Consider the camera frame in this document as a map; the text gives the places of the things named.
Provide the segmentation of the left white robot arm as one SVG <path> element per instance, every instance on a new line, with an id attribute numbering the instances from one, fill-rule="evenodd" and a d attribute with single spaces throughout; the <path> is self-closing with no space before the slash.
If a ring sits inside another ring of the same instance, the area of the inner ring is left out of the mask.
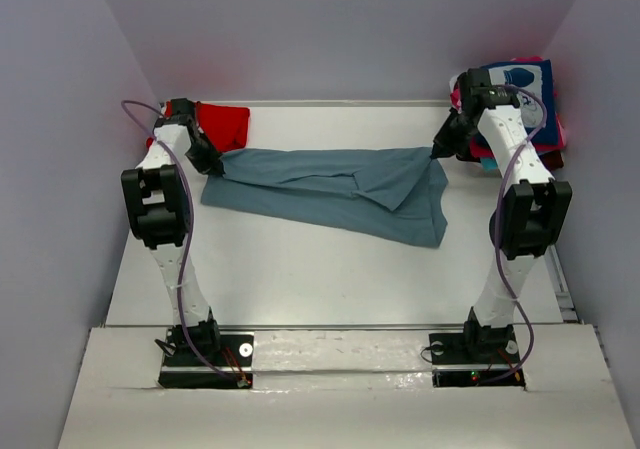
<path id="1" fill-rule="evenodd" d="M 158 346 L 179 364 L 198 362 L 217 371 L 221 336 L 190 256 L 194 201 L 181 161 L 187 160 L 201 175 L 222 176 L 221 153 L 200 129 L 195 102 L 172 99 L 159 110 L 122 101 L 124 112 L 135 119 L 131 105 L 157 115 L 152 127 L 136 122 L 150 145 L 135 168 L 122 172 L 121 186 L 131 233 L 156 261 L 172 306 L 171 333 Z"/>

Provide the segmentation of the grey-blue t-shirt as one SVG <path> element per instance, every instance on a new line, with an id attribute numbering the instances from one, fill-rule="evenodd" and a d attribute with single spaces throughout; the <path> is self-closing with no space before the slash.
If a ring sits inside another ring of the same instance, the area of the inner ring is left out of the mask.
<path id="1" fill-rule="evenodd" d="M 447 229 L 448 179 L 428 147 L 242 149 L 223 155 L 200 201 L 437 249 Z"/>

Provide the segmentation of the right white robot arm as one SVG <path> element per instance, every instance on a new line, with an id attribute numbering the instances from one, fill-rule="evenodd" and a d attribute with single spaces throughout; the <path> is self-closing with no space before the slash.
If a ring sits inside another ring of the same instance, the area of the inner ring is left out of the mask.
<path id="1" fill-rule="evenodd" d="M 520 295 L 532 267 L 560 235 L 572 188 L 556 180 L 536 152 L 535 134 L 522 120 L 523 89 L 493 82 L 483 68 L 463 72 L 457 87 L 459 105 L 436 134 L 432 156 L 463 160 L 475 135 L 488 143 L 502 177 L 489 222 L 495 255 L 462 331 L 433 334 L 428 348 L 437 366 L 488 365 L 517 347 Z"/>

